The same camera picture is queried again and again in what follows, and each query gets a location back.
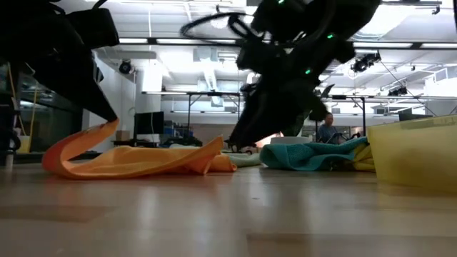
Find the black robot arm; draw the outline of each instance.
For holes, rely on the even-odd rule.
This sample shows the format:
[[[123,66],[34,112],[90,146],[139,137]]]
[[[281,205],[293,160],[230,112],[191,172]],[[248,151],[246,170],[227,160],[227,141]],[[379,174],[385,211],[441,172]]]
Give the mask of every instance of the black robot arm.
[[[29,67],[40,83],[78,106],[114,121],[99,87],[103,76],[92,49],[115,46],[119,37],[108,9],[65,14],[58,0],[14,0],[0,4],[0,59]]]
[[[183,36],[202,22],[230,16],[228,27],[243,42],[236,60],[239,69],[261,75],[255,85],[243,87],[246,104],[229,141],[249,146],[295,124],[298,116],[325,118],[326,106],[315,95],[319,75],[334,60],[345,63],[355,56],[348,39],[373,17],[380,0],[263,0],[251,28],[244,14],[208,16],[185,25]],[[269,34],[266,42],[264,35]]]

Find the yellow plastic bin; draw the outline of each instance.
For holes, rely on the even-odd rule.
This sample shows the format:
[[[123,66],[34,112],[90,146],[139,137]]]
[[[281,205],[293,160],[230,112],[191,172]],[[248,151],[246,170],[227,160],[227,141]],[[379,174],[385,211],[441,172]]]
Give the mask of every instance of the yellow plastic bin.
[[[28,153],[29,152],[29,144],[30,144],[30,136],[19,136],[19,140],[21,140],[21,148],[17,150],[18,153]]]
[[[368,127],[380,181],[457,192],[457,115]]]

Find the wooden floor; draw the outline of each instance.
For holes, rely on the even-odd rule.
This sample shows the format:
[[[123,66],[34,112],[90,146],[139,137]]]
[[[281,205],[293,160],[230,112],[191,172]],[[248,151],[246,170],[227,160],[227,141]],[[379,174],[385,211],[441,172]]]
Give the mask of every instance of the wooden floor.
[[[0,176],[0,256],[456,256],[457,195],[372,173]]]

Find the fabric pile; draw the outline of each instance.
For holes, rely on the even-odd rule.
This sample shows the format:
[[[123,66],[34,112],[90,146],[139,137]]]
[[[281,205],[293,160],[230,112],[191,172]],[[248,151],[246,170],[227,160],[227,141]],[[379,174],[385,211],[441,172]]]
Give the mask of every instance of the fabric pile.
[[[371,148],[366,137],[353,139],[341,145],[270,144],[262,148],[260,160],[269,168],[295,171],[375,171]]]
[[[118,124],[119,121],[114,121],[95,126],[56,143],[44,154],[43,168],[70,179],[121,179],[165,173],[206,174],[236,170],[230,157],[221,154],[224,146],[221,137],[201,148],[121,146],[84,163],[69,161],[110,137]]]

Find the yellow cloth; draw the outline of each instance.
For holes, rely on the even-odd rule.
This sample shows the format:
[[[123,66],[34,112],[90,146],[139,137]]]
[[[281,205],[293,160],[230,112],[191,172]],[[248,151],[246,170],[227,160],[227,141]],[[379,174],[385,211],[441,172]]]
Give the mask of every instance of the yellow cloth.
[[[352,165],[357,171],[375,171],[370,145],[363,143],[354,149],[354,153],[356,157],[354,157]]]
[[[121,146],[85,163],[69,160],[93,148],[112,135],[119,120],[89,128],[53,145],[43,157],[43,168],[65,178],[136,178],[163,173],[205,174],[234,172],[230,158],[221,155],[224,141],[215,138],[201,148],[162,149]]]

